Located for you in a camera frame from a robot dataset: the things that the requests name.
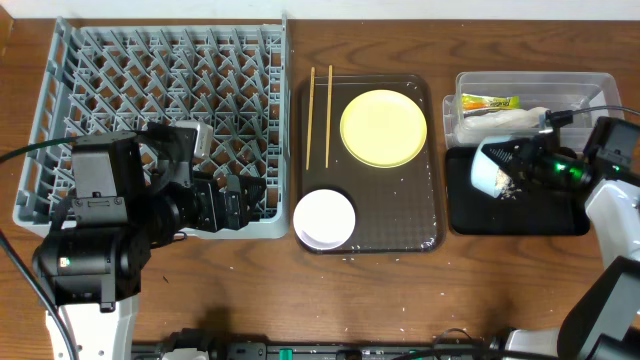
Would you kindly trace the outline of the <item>white bowl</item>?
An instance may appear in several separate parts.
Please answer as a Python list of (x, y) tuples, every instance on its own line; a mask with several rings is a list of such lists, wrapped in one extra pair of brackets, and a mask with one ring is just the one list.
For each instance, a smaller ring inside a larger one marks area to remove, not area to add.
[(333, 250), (342, 246), (353, 234), (355, 226), (354, 206), (335, 190), (314, 190), (304, 195), (294, 209), (295, 233), (313, 250)]

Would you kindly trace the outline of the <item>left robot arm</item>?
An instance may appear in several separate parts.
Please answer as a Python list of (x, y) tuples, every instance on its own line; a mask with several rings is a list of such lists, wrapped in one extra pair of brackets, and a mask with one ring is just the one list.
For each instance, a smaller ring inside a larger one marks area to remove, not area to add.
[(230, 175), (220, 188), (193, 169), (200, 133), (152, 123), (144, 130), (92, 134), (71, 151), (74, 188), (61, 201), (33, 267), (54, 310), (54, 353), (69, 359), (129, 359), (152, 250), (186, 228), (240, 230), (267, 184)]

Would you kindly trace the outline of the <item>grey dish rack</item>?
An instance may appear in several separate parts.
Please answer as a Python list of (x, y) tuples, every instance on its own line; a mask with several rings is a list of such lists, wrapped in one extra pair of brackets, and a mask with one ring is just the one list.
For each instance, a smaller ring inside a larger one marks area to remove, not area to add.
[(71, 136), (209, 125), (195, 169), (224, 183), (263, 178), (252, 221), (222, 239), (277, 239), (289, 228), (289, 29), (262, 25), (76, 28), (56, 22), (13, 208), (16, 225), (48, 233), (73, 188)]

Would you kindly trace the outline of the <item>dark brown serving tray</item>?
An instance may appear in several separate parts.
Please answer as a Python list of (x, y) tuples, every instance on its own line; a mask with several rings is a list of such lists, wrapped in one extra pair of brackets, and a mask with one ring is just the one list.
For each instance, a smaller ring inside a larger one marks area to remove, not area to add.
[[(328, 79), (315, 79), (311, 156), (306, 156), (310, 81), (296, 89), (296, 141), (299, 168), (296, 190), (331, 189), (348, 198), (355, 210), (355, 228), (340, 246), (316, 254), (351, 255), (431, 252), (446, 236), (446, 211), (442, 193), (431, 92), (414, 74), (336, 75), (332, 86), (331, 164), (324, 164)], [(390, 169), (368, 166), (352, 156), (341, 140), (340, 117), (348, 103), (372, 90), (391, 90), (410, 98), (421, 109), (427, 127), (426, 143), (408, 163)]]

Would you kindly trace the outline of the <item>clear plastic bin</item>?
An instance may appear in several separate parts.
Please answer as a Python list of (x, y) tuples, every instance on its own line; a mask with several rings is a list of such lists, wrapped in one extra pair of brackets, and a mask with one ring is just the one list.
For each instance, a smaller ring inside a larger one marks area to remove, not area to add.
[[(496, 97), (519, 96), (521, 109), (535, 107), (551, 111), (600, 109), (578, 114), (573, 123), (560, 130), (560, 144), (575, 152), (585, 147), (601, 116), (622, 118), (617, 108), (621, 99), (613, 76), (595, 72), (540, 72), (540, 71), (482, 71), (463, 72), (456, 78), (456, 92), (443, 99), (443, 125), (448, 148), (475, 147), (478, 144), (459, 144), (454, 139), (454, 128), (466, 117), (461, 105), (463, 93)], [(539, 127), (512, 134), (532, 137)]]

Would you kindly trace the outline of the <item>green snack wrapper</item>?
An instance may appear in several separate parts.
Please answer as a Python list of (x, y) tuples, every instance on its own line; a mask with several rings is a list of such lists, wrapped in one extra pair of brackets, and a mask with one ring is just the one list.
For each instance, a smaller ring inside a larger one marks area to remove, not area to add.
[(461, 105), (464, 112), (476, 112), (480, 110), (512, 110), (520, 109), (520, 97), (496, 97), (486, 95), (473, 95), (463, 93)]

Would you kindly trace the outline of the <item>yellow plate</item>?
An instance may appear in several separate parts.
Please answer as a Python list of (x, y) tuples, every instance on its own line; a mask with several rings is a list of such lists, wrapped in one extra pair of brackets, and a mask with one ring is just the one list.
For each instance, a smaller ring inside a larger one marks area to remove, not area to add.
[(427, 139), (426, 117), (407, 95), (379, 89), (355, 97), (340, 119), (347, 151), (375, 168), (402, 166), (415, 158)]

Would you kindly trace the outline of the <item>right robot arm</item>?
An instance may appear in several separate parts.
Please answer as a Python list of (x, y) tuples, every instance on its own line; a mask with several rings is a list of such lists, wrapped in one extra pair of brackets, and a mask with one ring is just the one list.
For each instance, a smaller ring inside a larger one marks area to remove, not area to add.
[(584, 200), (604, 272), (551, 330), (512, 330), (494, 359), (636, 359), (639, 331), (639, 176), (631, 169), (637, 125), (601, 117), (578, 158), (560, 153), (555, 132), (483, 140), (472, 163), (473, 186), (491, 196), (499, 179), (520, 188), (555, 191)]

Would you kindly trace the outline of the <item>light blue bowl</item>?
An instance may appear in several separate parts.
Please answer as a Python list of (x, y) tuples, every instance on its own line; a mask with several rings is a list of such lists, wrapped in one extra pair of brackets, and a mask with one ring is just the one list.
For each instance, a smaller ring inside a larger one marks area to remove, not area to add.
[(471, 184), (479, 191), (496, 198), (494, 192), (496, 174), (499, 167), (491, 161), (483, 152), (485, 144), (506, 142), (511, 140), (511, 136), (491, 136), (480, 142), (473, 157), (471, 166)]

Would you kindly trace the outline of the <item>rice and nutshell pile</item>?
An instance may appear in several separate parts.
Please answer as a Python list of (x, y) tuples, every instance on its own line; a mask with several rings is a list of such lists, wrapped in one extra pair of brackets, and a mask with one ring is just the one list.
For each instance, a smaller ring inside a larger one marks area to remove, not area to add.
[(522, 189), (502, 170), (498, 170), (496, 174), (494, 192), (496, 198), (500, 200), (516, 200), (517, 196), (522, 193)]

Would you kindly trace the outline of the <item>white tissue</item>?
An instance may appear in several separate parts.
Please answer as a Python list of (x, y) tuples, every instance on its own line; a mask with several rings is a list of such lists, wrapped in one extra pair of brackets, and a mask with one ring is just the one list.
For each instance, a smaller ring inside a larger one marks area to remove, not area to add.
[(454, 139), (459, 144), (478, 144), (485, 137), (512, 134), (536, 129), (540, 118), (548, 108), (535, 107), (529, 110), (513, 109), (470, 115), (454, 128)]

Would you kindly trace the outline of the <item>black waste tray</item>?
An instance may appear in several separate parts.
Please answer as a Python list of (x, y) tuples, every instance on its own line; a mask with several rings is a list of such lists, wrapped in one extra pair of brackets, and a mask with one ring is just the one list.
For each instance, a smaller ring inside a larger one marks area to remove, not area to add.
[(463, 235), (581, 236), (590, 221), (578, 202), (564, 194), (516, 191), (493, 198), (471, 184), (474, 147), (445, 154), (446, 188), (452, 229)]

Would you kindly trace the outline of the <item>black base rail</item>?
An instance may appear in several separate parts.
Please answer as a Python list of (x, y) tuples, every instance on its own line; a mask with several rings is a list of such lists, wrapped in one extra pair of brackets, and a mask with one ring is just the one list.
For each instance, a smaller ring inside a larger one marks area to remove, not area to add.
[(430, 343), (392, 344), (363, 341), (355, 343), (274, 342), (263, 335), (215, 334), (202, 329), (183, 329), (160, 342), (135, 342), (133, 359), (161, 359), (179, 349), (193, 349), (211, 360), (302, 360), (302, 359), (395, 359), (429, 349), (461, 350), (505, 348), (507, 336), (473, 338), (462, 330), (447, 330)]

